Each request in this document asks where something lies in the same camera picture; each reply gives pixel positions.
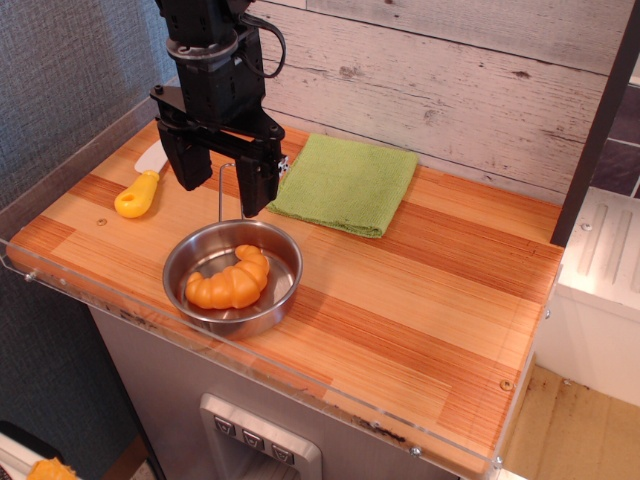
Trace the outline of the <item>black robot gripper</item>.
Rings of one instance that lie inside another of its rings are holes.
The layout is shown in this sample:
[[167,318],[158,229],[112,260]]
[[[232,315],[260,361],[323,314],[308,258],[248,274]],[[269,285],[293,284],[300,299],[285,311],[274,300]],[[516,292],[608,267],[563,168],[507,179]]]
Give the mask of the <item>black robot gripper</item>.
[[265,82],[258,27],[171,27],[166,43],[180,85],[156,86],[158,130],[187,191],[212,175],[210,153],[236,161],[242,213],[255,217],[278,192],[284,129],[263,110]]

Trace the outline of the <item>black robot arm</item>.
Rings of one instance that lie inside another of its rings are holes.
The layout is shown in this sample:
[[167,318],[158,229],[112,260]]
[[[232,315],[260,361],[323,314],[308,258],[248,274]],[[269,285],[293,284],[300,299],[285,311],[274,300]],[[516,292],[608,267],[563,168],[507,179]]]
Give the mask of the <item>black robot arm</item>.
[[278,192],[284,129],[262,108],[266,80],[260,32],[284,39],[248,13],[247,1],[160,1],[168,55],[179,84],[157,86],[161,144],[182,187],[212,175],[213,152],[235,162],[242,212],[256,216]]

